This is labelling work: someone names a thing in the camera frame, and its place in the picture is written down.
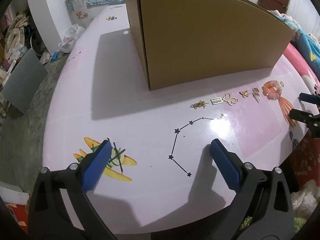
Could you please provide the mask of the white plastic bag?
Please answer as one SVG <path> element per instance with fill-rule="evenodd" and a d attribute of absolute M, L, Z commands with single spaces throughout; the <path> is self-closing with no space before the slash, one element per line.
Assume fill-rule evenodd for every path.
<path fill-rule="evenodd" d="M 78 24 L 72 25 L 65 33 L 62 42 L 58 44 L 59 51 L 70 53 L 85 30 Z"/>

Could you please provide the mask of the gold butterfly outline pendant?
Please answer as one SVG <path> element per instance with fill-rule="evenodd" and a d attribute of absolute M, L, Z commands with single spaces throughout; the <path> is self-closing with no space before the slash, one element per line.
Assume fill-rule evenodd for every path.
<path fill-rule="evenodd" d="M 232 106 L 238 102 L 238 99 L 232 97 L 229 92 L 225 93 L 225 96 L 222 97 L 223 101 L 226 102 L 228 105 Z"/>

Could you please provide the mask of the grey board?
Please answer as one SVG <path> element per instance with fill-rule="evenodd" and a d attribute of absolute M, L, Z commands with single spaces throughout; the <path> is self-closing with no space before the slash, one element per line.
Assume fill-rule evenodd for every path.
<path fill-rule="evenodd" d="M 22 57 L 5 82 L 1 94 L 25 114 L 48 72 L 32 49 Z"/>

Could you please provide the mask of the pile of clothes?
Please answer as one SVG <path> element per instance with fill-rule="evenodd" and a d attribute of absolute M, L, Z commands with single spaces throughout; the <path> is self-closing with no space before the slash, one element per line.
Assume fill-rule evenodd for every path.
<path fill-rule="evenodd" d="M 7 78 L 11 64 L 25 54 L 24 28 L 29 25 L 29 15 L 21 10 L 1 37 L 1 83 Z"/>

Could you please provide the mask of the small gold butterfly charm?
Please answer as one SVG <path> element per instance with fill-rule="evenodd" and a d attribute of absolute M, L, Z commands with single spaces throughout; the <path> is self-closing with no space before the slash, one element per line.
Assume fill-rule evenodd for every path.
<path fill-rule="evenodd" d="M 251 93 L 248 90 L 244 90 L 244 91 L 240 91 L 239 94 L 243 97 L 243 98 L 248 98 Z"/>

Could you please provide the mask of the brown cardboard box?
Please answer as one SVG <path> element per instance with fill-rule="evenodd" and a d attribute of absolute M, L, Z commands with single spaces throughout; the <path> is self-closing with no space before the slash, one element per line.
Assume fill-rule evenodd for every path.
<path fill-rule="evenodd" d="M 125 0 L 150 90 L 272 68 L 293 30 L 249 0 Z"/>

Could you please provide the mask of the silver abacus charm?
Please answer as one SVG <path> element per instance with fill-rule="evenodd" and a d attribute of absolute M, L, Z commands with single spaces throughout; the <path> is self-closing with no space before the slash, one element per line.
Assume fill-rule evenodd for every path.
<path fill-rule="evenodd" d="M 211 101 L 212 105 L 218 105 L 220 103 L 224 103 L 224 99 L 220 96 L 212 98 L 210 101 Z"/>

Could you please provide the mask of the pink floral blanket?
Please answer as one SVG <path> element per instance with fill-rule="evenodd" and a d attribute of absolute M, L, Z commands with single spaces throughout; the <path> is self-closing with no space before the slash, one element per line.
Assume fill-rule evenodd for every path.
<path fill-rule="evenodd" d="M 319 42 L 312 34 L 304 32 L 298 22 L 277 10 L 272 14 L 286 23 L 294 36 L 284 51 L 284 56 L 294 66 L 311 95 L 319 96 Z M 289 157 L 299 187 L 314 180 L 319 186 L 319 139 L 313 139 L 308 131 L 294 147 Z"/>

